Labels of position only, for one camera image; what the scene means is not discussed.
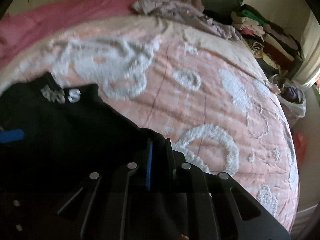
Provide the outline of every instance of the pink blanket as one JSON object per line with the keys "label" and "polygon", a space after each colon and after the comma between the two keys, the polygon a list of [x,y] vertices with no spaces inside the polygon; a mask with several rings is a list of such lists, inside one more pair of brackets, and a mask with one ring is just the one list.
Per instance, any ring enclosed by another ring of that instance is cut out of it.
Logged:
{"label": "pink blanket", "polygon": [[299,200],[290,129],[279,89],[243,43],[155,17],[84,23],[18,55],[0,72],[0,94],[47,70],[60,86],[98,83],[104,102],[203,171],[228,172],[290,230]]}
{"label": "pink blanket", "polygon": [[137,0],[63,0],[0,21],[0,68],[30,45],[72,25],[128,15]]}

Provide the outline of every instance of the plastic bag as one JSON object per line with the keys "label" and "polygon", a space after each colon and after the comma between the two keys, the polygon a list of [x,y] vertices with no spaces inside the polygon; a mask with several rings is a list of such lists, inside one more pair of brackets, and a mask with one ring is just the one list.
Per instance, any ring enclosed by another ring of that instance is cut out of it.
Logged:
{"label": "plastic bag", "polygon": [[[273,84],[276,84],[280,88],[281,92],[283,92],[284,88],[287,87],[296,88],[296,86],[291,81],[289,81],[288,79],[282,79],[279,76],[272,76],[269,81]],[[300,96],[300,104],[295,104],[287,101],[286,99],[281,97],[281,95],[277,95],[277,98],[280,101],[282,110],[288,120],[290,128],[292,128],[298,122],[299,118],[303,118],[306,114],[306,96],[302,91],[300,91]]]}
{"label": "plastic bag", "polygon": [[304,156],[306,155],[307,140],[301,133],[296,133],[292,136],[294,150],[296,152],[297,166],[301,167]]}

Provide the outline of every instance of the white wall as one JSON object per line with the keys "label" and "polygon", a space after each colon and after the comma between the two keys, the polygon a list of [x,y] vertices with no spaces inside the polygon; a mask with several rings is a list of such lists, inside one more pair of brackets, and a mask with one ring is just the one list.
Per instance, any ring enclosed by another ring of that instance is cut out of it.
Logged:
{"label": "white wall", "polygon": [[299,170],[300,200],[298,210],[303,210],[320,199],[320,106],[313,88],[305,92],[306,116],[298,121],[294,132],[301,132],[308,146],[304,162]]}
{"label": "white wall", "polygon": [[244,3],[300,41],[310,13],[305,0],[244,0]]}

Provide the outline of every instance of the blue stripe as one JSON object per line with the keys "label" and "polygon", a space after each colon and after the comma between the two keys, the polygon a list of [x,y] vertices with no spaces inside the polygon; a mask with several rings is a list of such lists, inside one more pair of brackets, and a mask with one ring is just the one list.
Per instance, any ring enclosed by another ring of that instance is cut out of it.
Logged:
{"label": "blue stripe", "polygon": [[21,129],[0,132],[0,143],[19,141],[24,138],[24,132]]}
{"label": "blue stripe", "polygon": [[147,190],[150,191],[150,186],[151,186],[151,162],[152,162],[152,142],[150,143],[150,148],[149,148],[149,156],[148,156],[148,164],[147,164]]}

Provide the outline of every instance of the curtain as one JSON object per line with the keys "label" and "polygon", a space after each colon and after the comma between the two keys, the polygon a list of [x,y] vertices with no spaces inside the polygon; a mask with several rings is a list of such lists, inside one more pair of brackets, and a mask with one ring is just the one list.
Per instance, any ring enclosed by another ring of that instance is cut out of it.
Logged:
{"label": "curtain", "polygon": [[320,25],[312,12],[301,45],[305,60],[292,80],[299,89],[306,91],[320,76]]}

